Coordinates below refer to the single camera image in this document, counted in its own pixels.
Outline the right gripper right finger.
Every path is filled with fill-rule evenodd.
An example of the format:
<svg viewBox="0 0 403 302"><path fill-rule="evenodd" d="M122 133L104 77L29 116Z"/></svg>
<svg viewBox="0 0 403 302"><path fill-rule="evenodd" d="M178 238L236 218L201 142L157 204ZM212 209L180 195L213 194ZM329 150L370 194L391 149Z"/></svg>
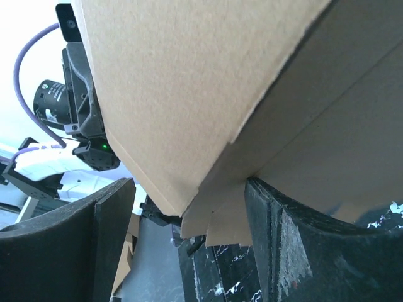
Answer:
<svg viewBox="0 0 403 302"><path fill-rule="evenodd" d="M255 177L244 197L264 301L402 300L402 230L337 220Z"/></svg>

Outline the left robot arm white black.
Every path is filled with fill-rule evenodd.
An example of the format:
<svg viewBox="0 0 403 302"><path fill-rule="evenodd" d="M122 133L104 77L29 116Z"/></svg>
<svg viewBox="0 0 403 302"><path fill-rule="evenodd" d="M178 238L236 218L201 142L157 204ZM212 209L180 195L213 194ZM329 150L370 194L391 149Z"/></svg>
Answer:
<svg viewBox="0 0 403 302"><path fill-rule="evenodd" d="M120 159L106 138L93 77L71 3L55 7L58 21L36 34L14 63L16 97L31 120L51 141L27 138L13 154L3 177L40 201L73 202L108 185L103 171L117 169ZM20 69L32 46L60 30L66 41L62 51L64 81L42 81L28 106L21 92Z"/></svg>

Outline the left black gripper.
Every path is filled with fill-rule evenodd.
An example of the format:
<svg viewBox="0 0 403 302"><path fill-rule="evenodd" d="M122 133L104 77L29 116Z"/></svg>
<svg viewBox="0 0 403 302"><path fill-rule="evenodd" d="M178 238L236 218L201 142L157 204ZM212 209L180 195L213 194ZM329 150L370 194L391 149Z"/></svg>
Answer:
<svg viewBox="0 0 403 302"><path fill-rule="evenodd" d="M84 138L105 138L98 97L72 5L58 3L55 11L62 36L67 42L62 50L69 110L69 117L62 122L64 130Z"/></svg>

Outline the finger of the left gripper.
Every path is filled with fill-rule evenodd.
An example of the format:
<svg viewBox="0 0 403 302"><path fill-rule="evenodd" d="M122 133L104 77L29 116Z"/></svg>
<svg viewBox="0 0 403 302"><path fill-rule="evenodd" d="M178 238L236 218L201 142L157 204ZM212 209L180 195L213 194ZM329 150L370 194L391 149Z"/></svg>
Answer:
<svg viewBox="0 0 403 302"><path fill-rule="evenodd" d="M140 203L140 208L142 209L141 217L149 219L156 225L161 227L166 225L181 226L182 217L163 214L149 196L146 196L145 201Z"/></svg>

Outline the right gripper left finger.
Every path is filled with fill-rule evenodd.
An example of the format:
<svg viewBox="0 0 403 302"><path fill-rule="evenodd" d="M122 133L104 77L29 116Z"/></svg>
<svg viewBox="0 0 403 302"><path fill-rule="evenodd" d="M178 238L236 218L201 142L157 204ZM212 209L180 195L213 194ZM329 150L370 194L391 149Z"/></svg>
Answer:
<svg viewBox="0 0 403 302"><path fill-rule="evenodd" d="M131 178L1 230L1 301L109 301L135 197Z"/></svg>

